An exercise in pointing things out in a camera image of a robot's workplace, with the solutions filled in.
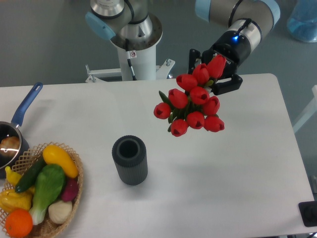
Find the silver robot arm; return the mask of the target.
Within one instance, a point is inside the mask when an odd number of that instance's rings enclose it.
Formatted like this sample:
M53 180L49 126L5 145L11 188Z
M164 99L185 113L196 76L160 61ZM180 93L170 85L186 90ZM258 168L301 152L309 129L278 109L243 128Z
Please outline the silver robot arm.
M91 80L121 76L124 81L168 78L173 60L156 63L156 46L162 38L162 24L148 10L145 0L93 0L85 20L90 29L117 48L119 69L88 70ZM216 95L240 88L238 67L247 59L280 18L280 8L273 0L198 0L196 15L227 26L227 30L206 51L189 52L188 71L198 61L209 63L222 55L227 63L219 81L209 87Z

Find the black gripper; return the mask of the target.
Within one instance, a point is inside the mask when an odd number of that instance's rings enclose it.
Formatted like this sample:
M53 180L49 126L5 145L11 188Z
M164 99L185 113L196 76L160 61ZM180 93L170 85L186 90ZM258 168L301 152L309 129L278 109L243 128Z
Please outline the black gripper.
M226 31L202 54L196 49L190 49L188 74L192 74L197 65L201 63L208 64L216 55L222 55L227 59L223 74L232 74L232 76L226 82L217 81L211 87L211 92L218 96L238 90L242 85L243 79L235 73L247 58L247 38L243 35L238 35L236 31Z

